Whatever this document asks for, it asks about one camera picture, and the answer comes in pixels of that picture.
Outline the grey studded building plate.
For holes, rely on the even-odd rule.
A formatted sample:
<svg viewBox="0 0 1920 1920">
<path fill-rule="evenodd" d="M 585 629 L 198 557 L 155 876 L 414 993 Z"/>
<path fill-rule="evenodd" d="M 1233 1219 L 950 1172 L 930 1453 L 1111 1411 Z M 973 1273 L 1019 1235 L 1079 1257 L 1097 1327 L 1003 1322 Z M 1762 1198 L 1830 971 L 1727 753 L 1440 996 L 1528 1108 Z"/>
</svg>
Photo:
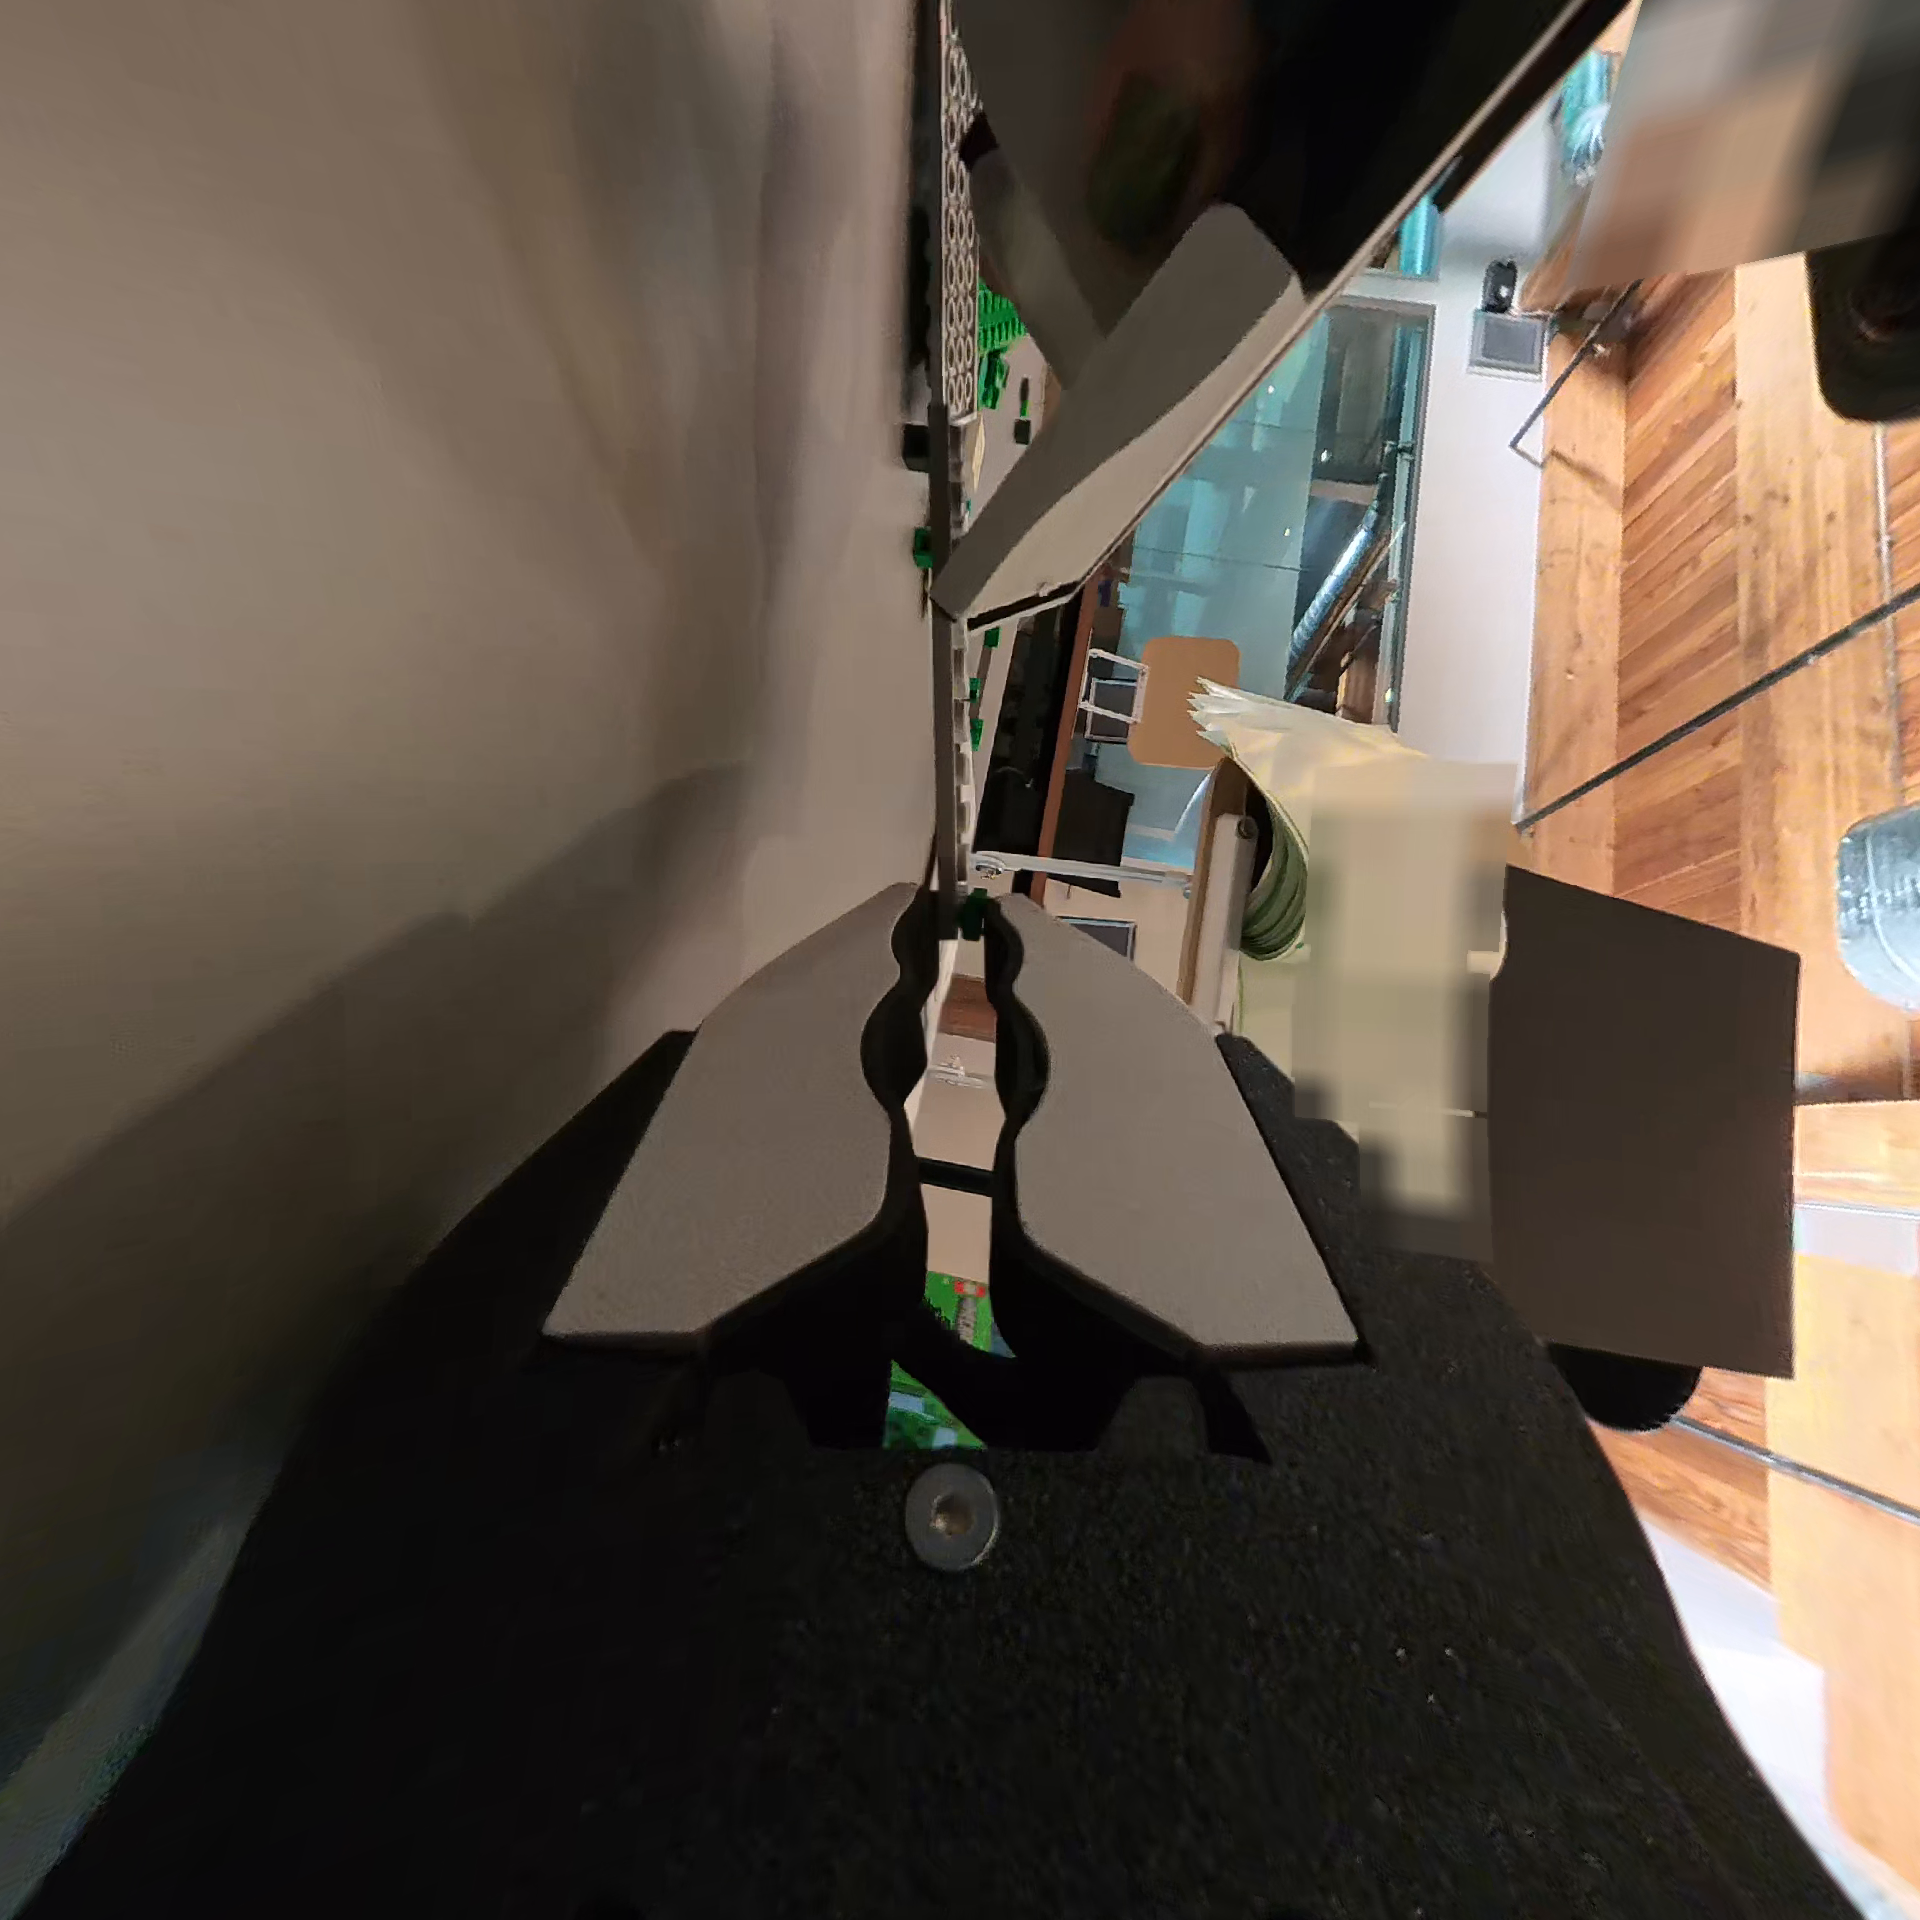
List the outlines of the grey studded building plate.
<svg viewBox="0 0 1920 1920">
<path fill-rule="evenodd" d="M 907 411 L 902 447 L 904 465 L 929 486 L 912 542 L 930 635 L 936 811 L 929 889 L 957 910 L 970 876 L 976 695 L 966 622 L 943 610 L 933 582 L 970 517 L 966 444 L 978 390 L 978 246 L 963 162 L 976 91 L 952 5 L 912 5 L 907 78 Z"/>
</svg>

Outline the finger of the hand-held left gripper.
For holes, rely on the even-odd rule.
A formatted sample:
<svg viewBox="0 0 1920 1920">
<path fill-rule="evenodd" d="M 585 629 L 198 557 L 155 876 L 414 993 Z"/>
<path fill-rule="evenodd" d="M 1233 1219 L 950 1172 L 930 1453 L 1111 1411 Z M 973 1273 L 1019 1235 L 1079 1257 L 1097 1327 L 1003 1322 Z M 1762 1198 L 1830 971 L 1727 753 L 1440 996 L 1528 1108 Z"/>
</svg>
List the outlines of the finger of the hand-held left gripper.
<svg viewBox="0 0 1920 1920">
<path fill-rule="evenodd" d="M 1109 323 L 1087 213 L 1067 171 L 999 141 L 976 143 L 976 241 L 991 285 L 1018 309 L 1058 377 L 1079 377 Z"/>
<path fill-rule="evenodd" d="M 1306 324 L 1306 291 L 1235 203 L 1191 223 L 966 530 L 930 597 L 970 629 L 1065 599 Z"/>
</svg>

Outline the silver duct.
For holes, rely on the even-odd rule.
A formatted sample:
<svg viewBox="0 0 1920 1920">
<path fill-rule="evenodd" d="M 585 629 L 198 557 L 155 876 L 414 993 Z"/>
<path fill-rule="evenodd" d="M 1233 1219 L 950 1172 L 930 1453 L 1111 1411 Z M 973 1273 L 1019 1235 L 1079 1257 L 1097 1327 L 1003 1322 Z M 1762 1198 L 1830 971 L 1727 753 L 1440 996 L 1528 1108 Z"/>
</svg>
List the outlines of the silver duct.
<svg viewBox="0 0 1920 1920">
<path fill-rule="evenodd" d="M 1367 586 L 1397 557 L 1401 533 L 1400 510 L 1387 497 L 1378 497 L 1361 517 L 1352 540 L 1337 554 L 1328 577 L 1293 629 L 1288 641 L 1288 700 L 1303 692 L 1328 643 L 1355 613 Z"/>
</svg>

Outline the brown chair back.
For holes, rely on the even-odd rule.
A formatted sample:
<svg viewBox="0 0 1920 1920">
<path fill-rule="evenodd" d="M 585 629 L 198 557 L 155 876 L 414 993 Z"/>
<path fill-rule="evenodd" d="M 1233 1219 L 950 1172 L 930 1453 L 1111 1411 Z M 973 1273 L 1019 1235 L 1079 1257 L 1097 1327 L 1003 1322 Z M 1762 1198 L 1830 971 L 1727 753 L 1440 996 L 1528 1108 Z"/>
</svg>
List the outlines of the brown chair back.
<svg viewBox="0 0 1920 1920">
<path fill-rule="evenodd" d="M 1139 661 L 1137 718 L 1127 729 L 1133 759 L 1147 771 L 1213 772 L 1224 750 L 1195 722 L 1193 698 L 1213 685 L 1235 689 L 1239 679 L 1242 649 L 1233 641 L 1147 641 Z"/>
</svg>

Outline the black round object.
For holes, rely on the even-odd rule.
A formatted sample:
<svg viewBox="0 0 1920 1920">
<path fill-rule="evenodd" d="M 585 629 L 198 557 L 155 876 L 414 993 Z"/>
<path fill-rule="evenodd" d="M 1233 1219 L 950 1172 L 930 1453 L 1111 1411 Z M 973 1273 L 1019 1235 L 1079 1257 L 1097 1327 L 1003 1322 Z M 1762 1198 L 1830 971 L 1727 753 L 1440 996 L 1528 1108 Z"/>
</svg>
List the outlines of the black round object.
<svg viewBox="0 0 1920 1920">
<path fill-rule="evenodd" d="M 1815 381 L 1846 420 L 1919 419 L 1919 228 L 1806 257 Z"/>
</svg>

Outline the dark brown square panel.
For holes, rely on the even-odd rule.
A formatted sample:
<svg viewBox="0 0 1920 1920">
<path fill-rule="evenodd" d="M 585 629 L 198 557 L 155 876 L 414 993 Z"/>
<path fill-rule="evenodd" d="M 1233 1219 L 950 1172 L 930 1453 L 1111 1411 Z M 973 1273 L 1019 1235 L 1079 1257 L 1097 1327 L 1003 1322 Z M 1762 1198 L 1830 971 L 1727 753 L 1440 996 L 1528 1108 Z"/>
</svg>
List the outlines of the dark brown square panel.
<svg viewBox="0 0 1920 1920">
<path fill-rule="evenodd" d="M 1510 869 L 1494 1279 L 1541 1342 L 1790 1378 L 1802 958 Z"/>
</svg>

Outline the black monitor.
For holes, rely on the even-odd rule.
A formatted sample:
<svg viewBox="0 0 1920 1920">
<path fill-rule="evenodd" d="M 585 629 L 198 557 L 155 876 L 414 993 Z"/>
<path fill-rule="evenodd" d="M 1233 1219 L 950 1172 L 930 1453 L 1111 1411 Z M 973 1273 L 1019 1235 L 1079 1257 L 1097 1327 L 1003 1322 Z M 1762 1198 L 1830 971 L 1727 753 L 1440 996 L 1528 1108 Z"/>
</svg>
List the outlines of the black monitor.
<svg viewBox="0 0 1920 1920">
<path fill-rule="evenodd" d="M 986 850 L 1097 860 L 1097 782 L 1058 748 L 1085 595 L 1026 620 L 1015 635 L 989 741 L 975 843 Z"/>
</svg>

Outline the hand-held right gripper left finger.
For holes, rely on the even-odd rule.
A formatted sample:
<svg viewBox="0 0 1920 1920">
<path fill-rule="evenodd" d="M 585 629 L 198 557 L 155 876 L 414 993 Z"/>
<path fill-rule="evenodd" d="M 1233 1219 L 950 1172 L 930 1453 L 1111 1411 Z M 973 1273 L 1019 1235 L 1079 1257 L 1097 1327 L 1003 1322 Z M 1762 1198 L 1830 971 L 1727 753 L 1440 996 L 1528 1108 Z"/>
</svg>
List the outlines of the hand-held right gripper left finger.
<svg viewBox="0 0 1920 1920">
<path fill-rule="evenodd" d="M 920 1198 L 933 894 L 898 881 L 810 933 L 696 1031 L 542 1332 L 696 1353 Z"/>
</svg>

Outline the glass partition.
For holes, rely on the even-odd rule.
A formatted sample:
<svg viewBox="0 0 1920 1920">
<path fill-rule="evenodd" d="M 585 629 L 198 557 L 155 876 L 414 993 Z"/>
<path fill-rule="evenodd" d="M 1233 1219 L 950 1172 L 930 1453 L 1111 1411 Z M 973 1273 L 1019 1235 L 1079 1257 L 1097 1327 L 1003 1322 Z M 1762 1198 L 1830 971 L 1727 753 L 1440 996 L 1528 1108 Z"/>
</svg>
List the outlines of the glass partition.
<svg viewBox="0 0 1920 1920">
<path fill-rule="evenodd" d="M 1142 517 L 1118 587 L 1121 653 L 1142 658 L 1159 635 L 1233 641 L 1239 683 L 1286 695 L 1293 629 L 1378 497 L 1405 533 L 1363 595 L 1395 581 L 1432 347 L 1426 305 L 1337 301 L 1311 324 Z"/>
</svg>

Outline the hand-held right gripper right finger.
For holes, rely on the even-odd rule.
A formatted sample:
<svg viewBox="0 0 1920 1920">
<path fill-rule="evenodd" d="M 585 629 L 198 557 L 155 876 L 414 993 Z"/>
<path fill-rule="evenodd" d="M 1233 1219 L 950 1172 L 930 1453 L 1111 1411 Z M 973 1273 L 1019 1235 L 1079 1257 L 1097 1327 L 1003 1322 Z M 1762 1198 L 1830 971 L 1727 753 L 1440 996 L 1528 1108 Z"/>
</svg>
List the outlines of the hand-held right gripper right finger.
<svg viewBox="0 0 1920 1920">
<path fill-rule="evenodd" d="M 1346 1363 L 1361 1332 L 1233 1070 L 1150 973 L 991 906 L 993 1295 L 1023 1361 L 1103 1374 Z"/>
</svg>

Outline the green striped cloth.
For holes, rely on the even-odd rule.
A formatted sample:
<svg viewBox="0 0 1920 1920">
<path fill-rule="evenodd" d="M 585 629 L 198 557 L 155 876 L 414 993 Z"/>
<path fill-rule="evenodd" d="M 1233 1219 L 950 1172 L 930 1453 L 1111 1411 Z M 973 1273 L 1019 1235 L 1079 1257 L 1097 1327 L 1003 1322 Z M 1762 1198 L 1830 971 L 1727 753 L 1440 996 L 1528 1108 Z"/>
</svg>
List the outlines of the green striped cloth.
<svg viewBox="0 0 1920 1920">
<path fill-rule="evenodd" d="M 1256 794 L 1246 815 L 1256 822 L 1256 876 L 1242 921 L 1239 951 L 1270 963 L 1298 949 L 1306 937 L 1307 843 L 1286 809 Z"/>
</svg>

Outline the clear plastic bag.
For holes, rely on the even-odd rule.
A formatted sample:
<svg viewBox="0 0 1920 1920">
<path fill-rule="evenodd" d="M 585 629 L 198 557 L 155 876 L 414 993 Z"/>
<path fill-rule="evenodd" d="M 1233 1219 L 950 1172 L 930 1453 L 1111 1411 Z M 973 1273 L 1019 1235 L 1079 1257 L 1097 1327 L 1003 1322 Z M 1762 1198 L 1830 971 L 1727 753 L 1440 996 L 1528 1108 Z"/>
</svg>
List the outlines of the clear plastic bag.
<svg viewBox="0 0 1920 1920">
<path fill-rule="evenodd" d="M 1314 804 L 1363 785 L 1418 818 L 1461 807 L 1475 818 L 1475 846 L 1489 858 L 1526 860 L 1513 822 L 1517 767 L 1503 762 L 1438 759 L 1408 748 L 1387 727 L 1213 685 L 1191 702 L 1195 722 L 1251 782 L 1278 802 L 1311 846 Z"/>
</svg>

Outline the metallic cylinder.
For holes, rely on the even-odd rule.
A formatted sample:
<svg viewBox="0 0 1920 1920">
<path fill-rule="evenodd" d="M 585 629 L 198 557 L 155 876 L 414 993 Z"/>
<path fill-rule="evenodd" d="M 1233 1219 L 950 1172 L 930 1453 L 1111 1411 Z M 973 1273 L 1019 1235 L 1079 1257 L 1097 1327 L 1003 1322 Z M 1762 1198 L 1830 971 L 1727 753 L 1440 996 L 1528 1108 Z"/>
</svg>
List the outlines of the metallic cylinder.
<svg viewBox="0 0 1920 1920">
<path fill-rule="evenodd" d="M 1861 818 L 1835 850 L 1835 941 L 1858 986 L 1919 1017 L 1919 804 Z"/>
</svg>

